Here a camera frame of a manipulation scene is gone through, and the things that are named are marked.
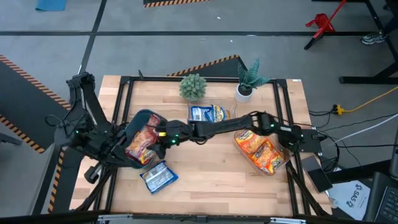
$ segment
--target orange and black hazard tape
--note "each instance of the orange and black hazard tape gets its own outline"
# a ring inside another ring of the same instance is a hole
[[[176,4],[186,4],[186,3],[195,3],[195,2],[204,2],[210,0],[171,0],[171,1],[159,1],[159,2],[152,2],[147,3],[144,7],[157,7],[157,6],[172,6]]]
[[[54,210],[55,195],[57,194],[57,187],[58,187],[58,182],[59,182],[60,176],[61,176],[61,169],[62,169],[64,155],[65,155],[65,151],[63,149],[61,149],[60,157],[58,158],[58,164],[55,169],[55,177],[54,177],[54,183],[52,184],[49,209],[47,210],[49,213],[52,213],[52,211]]]
[[[49,96],[51,99],[53,99],[54,101],[56,101],[57,103],[62,105],[65,109],[67,109],[67,110],[70,109],[70,104],[66,100],[62,99],[56,93],[49,90],[45,85],[43,85],[41,82],[37,81],[32,75],[29,75],[27,72],[23,71],[23,69],[18,67],[16,64],[12,63],[5,56],[0,55],[0,62],[5,63],[8,67],[12,68],[20,76],[24,77],[28,82],[30,82],[32,85],[34,85],[40,91],[47,94],[47,96]]]
[[[224,62],[224,61],[226,61],[226,60],[231,60],[231,59],[234,59],[234,58],[239,58],[239,55],[231,55],[231,56],[229,56],[229,57],[225,57],[225,58],[221,58],[221,59],[218,59],[218,60],[214,60],[214,61],[212,61],[212,62],[204,63],[203,65],[198,65],[198,66],[195,66],[195,67],[192,67],[192,68],[188,68],[188,69],[185,69],[185,70],[181,70],[181,71],[179,71],[179,72],[174,72],[173,74],[170,74],[170,75],[167,75],[167,76],[168,76],[168,77],[182,76],[183,74],[186,74],[186,73],[188,73],[188,72],[193,72],[193,71],[195,71],[195,70],[198,70],[198,69],[207,67],[207,66],[209,66],[209,65],[215,65],[215,64],[217,64],[217,63]]]
[[[36,152],[43,153],[45,150],[36,144],[33,140],[31,140],[26,134],[24,134],[20,129],[15,127],[9,120],[7,120],[3,115],[0,114],[0,122],[2,122],[7,128],[9,128],[12,132],[16,133],[18,137],[20,137],[26,144],[32,147]]]

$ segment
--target blue mat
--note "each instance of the blue mat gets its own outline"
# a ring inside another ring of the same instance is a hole
[[[37,0],[38,11],[63,11],[67,0]]]

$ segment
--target blue snack package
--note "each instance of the blue snack package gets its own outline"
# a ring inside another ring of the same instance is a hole
[[[224,108],[217,105],[212,105],[211,110],[207,111],[205,116],[207,120],[211,122],[219,122],[231,118],[228,110],[226,111]]]
[[[161,161],[152,169],[140,174],[151,194],[162,190],[167,185],[178,179],[178,176]]]
[[[192,106],[191,107],[191,120],[192,121],[210,121],[206,118],[206,113],[209,112],[212,107],[204,106]]]

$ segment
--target red object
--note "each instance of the red object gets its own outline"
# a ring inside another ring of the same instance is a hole
[[[343,5],[346,3],[347,0],[342,0],[340,5],[337,7],[335,12],[331,15],[330,19],[328,19],[328,16],[325,13],[317,14],[315,16],[315,19],[309,23],[307,23],[305,26],[309,27],[313,23],[316,23],[317,26],[320,28],[318,32],[313,36],[314,39],[318,38],[321,34],[324,33],[324,31],[330,31],[330,32],[335,32],[335,28],[331,25],[331,20],[334,18],[334,16],[337,14],[337,12],[343,7]]]

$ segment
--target white pot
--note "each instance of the white pot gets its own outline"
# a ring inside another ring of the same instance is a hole
[[[236,86],[235,99],[236,99],[238,102],[241,102],[241,103],[247,103],[247,102],[249,102],[250,99],[251,99],[251,96],[252,96],[253,93],[254,93],[254,89],[251,90],[250,95],[244,96],[244,95],[242,95],[242,94],[239,93],[238,88],[239,88],[239,84]]]

